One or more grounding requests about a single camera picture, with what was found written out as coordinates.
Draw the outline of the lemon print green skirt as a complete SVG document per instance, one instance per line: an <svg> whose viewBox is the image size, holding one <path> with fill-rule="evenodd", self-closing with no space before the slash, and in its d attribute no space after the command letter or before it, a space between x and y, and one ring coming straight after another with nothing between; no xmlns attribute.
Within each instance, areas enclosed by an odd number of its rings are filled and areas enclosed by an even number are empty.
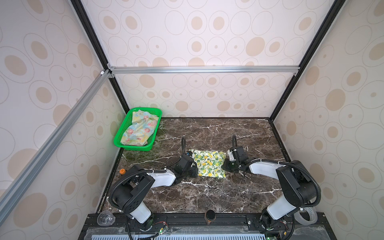
<svg viewBox="0 0 384 240"><path fill-rule="evenodd" d="M198 176L224 179L226 177L222 166L225 162L226 154L219 151L200 151L190 150L193 159L197 163Z"/></svg>

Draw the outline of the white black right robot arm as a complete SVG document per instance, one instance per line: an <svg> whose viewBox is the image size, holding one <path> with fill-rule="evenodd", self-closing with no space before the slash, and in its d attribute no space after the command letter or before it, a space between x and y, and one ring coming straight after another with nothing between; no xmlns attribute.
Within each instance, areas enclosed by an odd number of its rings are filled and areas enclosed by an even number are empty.
<svg viewBox="0 0 384 240"><path fill-rule="evenodd" d="M232 136L228 155L222 166L225 171L263 175L280 182L283 195L262 211L260 221L264 228L271 228L272 224L301 208L312 208L320 203L321 187L300 161L251 160L238 145L236 135Z"/></svg>

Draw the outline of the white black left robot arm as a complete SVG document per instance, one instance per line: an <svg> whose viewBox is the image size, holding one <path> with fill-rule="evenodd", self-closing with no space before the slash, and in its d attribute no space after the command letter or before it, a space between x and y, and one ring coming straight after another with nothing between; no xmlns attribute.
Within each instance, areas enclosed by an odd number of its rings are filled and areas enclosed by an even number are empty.
<svg viewBox="0 0 384 240"><path fill-rule="evenodd" d="M140 224L153 221L153 214L144 203L148 192L157 187L172 187L187 178L197 178L197 163L191 152L186 152L186 139L182 137L182 154L163 170L149 170L134 165L110 188L109 203Z"/></svg>

